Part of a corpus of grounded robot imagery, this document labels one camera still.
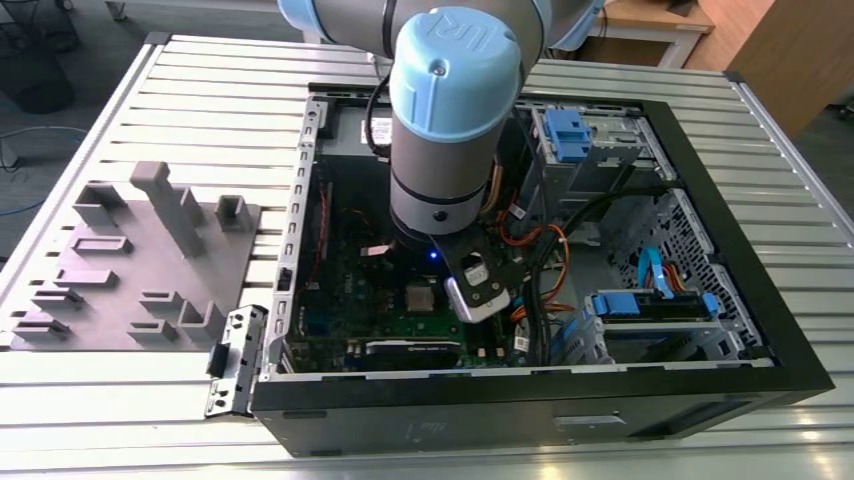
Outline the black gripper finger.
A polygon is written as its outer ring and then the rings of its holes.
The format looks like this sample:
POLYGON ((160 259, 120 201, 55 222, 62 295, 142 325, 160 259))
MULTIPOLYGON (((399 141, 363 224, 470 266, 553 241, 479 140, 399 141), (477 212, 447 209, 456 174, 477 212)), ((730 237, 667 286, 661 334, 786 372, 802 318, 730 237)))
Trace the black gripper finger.
POLYGON ((399 245, 395 241, 392 241, 386 244, 360 247, 358 259, 360 262, 387 261, 394 263, 396 261, 398 254, 399 245))

